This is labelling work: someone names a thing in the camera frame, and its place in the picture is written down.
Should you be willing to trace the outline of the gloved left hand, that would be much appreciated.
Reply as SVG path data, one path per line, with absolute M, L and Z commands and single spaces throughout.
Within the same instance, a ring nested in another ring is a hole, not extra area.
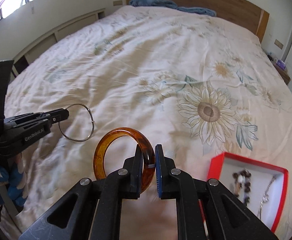
M 24 171 L 22 153 L 12 158 L 13 163 L 6 170 L 0 167 L 0 183 L 8 182 L 7 193 L 9 198 L 17 205 L 23 207 L 28 197 L 27 175 Z M 0 195 L 0 206 L 4 203 Z

